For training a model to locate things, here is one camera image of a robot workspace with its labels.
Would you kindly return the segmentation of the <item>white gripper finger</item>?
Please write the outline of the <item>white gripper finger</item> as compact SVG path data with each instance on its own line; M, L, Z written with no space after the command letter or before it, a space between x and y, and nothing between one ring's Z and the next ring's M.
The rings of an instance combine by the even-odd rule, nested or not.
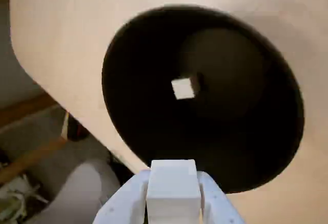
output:
M203 223L245 223L215 180L206 172L198 171L201 190Z
M132 176L99 209L93 223L144 223L149 176L150 170Z

